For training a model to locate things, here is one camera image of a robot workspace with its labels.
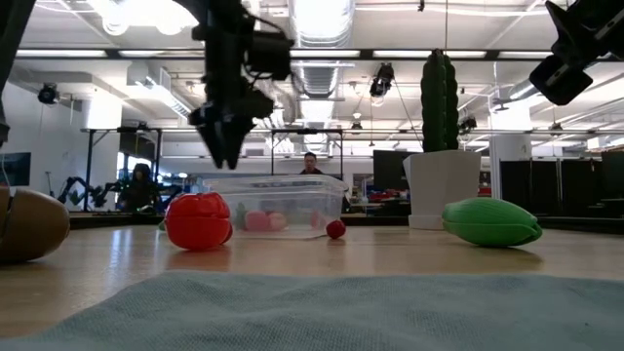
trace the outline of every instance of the green toy vegetable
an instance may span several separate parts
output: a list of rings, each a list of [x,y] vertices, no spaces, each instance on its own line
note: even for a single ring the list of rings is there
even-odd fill
[[[447,232],[484,247],[520,246],[542,236],[535,216],[502,200],[474,198],[448,204],[442,219]]]
[[[442,50],[434,50],[422,71],[422,148],[425,152],[456,150],[459,112],[455,67]]]

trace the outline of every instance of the potted cactus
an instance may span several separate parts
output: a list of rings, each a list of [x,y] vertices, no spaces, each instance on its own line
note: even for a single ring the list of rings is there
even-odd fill
[[[442,50],[427,59],[420,89],[424,153],[403,163],[411,197],[409,227],[442,230],[446,204],[477,196],[481,154],[458,150],[455,68]]]

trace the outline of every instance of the brown toy potato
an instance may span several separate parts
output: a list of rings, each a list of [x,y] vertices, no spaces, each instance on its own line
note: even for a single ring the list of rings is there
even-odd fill
[[[50,196],[0,187],[0,263],[20,263],[56,250],[69,234],[69,212]]]

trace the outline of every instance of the wooden table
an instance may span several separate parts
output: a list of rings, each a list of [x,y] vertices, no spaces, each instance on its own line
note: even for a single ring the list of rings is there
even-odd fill
[[[167,269],[277,275],[537,273],[624,279],[624,238],[546,231],[522,250],[474,247],[444,232],[350,227],[344,240],[232,240],[176,249],[155,226],[72,231],[37,262],[0,266],[0,337],[37,332]]]

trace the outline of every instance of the clear plastic container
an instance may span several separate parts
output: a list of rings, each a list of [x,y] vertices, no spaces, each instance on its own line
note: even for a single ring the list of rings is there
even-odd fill
[[[230,208],[234,235],[309,239],[342,212],[346,183],[328,175],[275,175],[205,180]]]

